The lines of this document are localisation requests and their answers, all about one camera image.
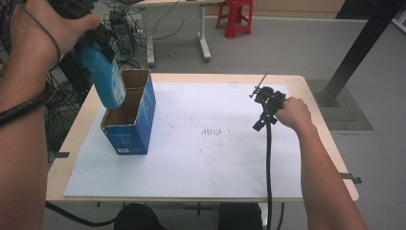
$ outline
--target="white label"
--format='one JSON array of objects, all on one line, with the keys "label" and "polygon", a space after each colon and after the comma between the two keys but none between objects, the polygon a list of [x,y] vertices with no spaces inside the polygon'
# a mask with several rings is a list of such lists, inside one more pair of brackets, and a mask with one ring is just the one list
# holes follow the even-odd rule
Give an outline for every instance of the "white label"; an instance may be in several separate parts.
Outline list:
[{"label": "white label", "polygon": [[125,88],[122,79],[122,75],[120,73],[120,69],[117,66],[116,60],[113,60],[113,93],[114,98],[116,99],[117,104],[121,104],[125,99]]}]

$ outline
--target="hand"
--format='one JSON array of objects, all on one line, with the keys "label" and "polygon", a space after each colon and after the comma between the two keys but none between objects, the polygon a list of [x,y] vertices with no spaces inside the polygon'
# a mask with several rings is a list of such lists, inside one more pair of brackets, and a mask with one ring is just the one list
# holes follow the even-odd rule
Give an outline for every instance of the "hand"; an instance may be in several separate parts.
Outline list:
[{"label": "hand", "polygon": [[302,99],[289,98],[276,113],[278,120],[287,127],[300,131],[312,126],[311,114],[307,104]]},{"label": "hand", "polygon": [[[94,14],[88,14],[77,20],[64,19],[46,0],[27,0],[24,5],[56,40],[61,54],[68,53],[81,35],[95,29],[101,23],[99,17]],[[18,4],[11,19],[11,53],[45,58],[50,68],[57,61],[54,42]]]}]

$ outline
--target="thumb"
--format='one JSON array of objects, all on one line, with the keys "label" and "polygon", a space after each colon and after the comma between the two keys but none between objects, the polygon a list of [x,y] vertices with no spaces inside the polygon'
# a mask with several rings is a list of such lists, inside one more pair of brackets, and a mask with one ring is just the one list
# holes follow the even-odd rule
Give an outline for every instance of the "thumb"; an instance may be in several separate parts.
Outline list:
[{"label": "thumb", "polygon": [[76,28],[78,33],[82,35],[89,30],[96,29],[101,24],[101,20],[95,14],[87,14],[80,19],[74,20],[74,24],[74,28]]}]

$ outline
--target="forearm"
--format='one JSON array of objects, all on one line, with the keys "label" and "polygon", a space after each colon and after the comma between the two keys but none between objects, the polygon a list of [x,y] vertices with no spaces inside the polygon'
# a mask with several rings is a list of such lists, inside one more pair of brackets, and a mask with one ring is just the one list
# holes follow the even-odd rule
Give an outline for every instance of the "forearm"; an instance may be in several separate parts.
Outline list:
[{"label": "forearm", "polygon": [[324,148],[317,128],[298,132],[302,190],[309,229],[366,229],[346,185]]},{"label": "forearm", "polygon": [[[0,110],[41,94],[48,69],[45,61],[35,63],[29,56],[11,54],[8,71],[0,82]],[[42,229],[48,169],[44,126],[41,106],[0,127],[2,229]]]}]

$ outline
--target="blue bottle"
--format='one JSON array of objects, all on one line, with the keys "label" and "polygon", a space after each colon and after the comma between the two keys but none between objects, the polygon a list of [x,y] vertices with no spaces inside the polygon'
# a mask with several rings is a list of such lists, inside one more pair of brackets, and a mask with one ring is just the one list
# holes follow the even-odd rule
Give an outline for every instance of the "blue bottle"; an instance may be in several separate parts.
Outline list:
[{"label": "blue bottle", "polygon": [[81,62],[89,69],[96,91],[105,108],[118,108],[125,99],[125,86],[115,59],[109,62],[98,44],[83,45]]}]

